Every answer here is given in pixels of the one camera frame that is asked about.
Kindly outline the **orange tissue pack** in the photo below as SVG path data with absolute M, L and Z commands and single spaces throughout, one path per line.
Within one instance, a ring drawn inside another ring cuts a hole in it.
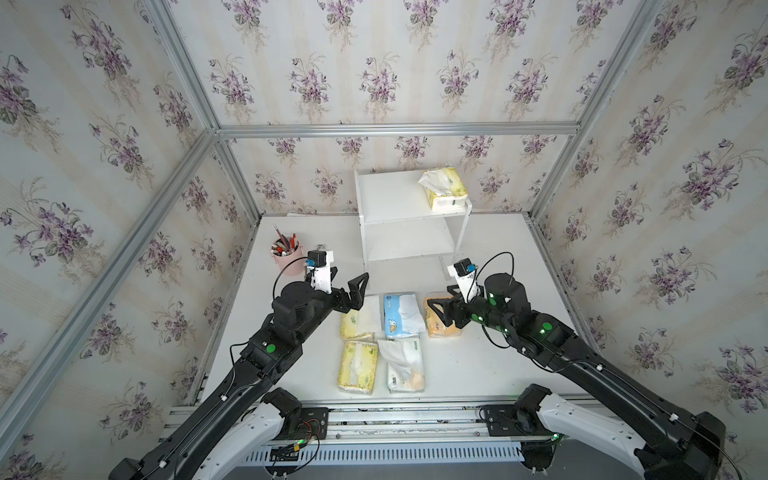
M 427 295 L 424 299 L 424 313 L 425 313 L 425 325 L 427 334 L 430 338 L 453 338 L 462 334 L 462 330 L 455 325 L 446 327 L 442 320 L 438 317 L 436 311 L 430 306 L 429 301 L 450 299 L 451 295 L 448 293 L 433 293 Z

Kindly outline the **pale yellow tissue pack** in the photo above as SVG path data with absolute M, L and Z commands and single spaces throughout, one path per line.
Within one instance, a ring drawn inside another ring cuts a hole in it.
M 341 338 L 347 340 L 372 340 L 383 333 L 379 295 L 366 296 L 360 310 L 350 310 L 341 317 Z

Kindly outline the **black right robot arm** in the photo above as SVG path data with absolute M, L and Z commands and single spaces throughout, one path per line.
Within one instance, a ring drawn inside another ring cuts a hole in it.
M 477 286 L 467 274 L 449 297 L 427 302 L 445 326 L 472 322 L 500 332 L 508 347 L 548 373 L 559 374 L 610 410 L 605 416 L 575 405 L 551 389 L 529 385 L 510 406 L 485 407 L 492 435 L 549 434 L 543 471 L 554 445 L 569 437 L 623 463 L 644 479 L 714 479 L 726 457 L 726 428 L 708 412 L 693 414 L 645 388 L 592 349 L 571 327 L 531 307 L 525 287 L 509 273 Z

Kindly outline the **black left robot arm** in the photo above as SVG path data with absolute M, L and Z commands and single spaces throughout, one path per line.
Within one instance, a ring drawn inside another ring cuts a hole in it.
M 329 291 L 317 290 L 308 281 L 284 286 L 219 386 L 166 440 L 140 459 L 121 460 L 110 478 L 224 478 L 249 450 L 274 439 L 285 420 L 300 410 L 300 401 L 279 387 L 279 380 L 332 312 L 362 308 L 368 281 L 363 273 L 347 288 Z

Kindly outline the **blue tissue pack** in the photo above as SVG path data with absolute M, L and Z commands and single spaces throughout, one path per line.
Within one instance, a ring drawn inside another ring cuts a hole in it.
M 425 330 L 424 317 L 414 293 L 385 295 L 383 314 L 388 339 L 420 336 Z

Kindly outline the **white green tissue pack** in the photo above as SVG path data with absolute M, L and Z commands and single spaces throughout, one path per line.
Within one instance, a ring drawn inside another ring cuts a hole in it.
M 423 348 L 419 337 L 378 340 L 387 364 L 386 383 L 391 393 L 417 393 L 425 389 Z

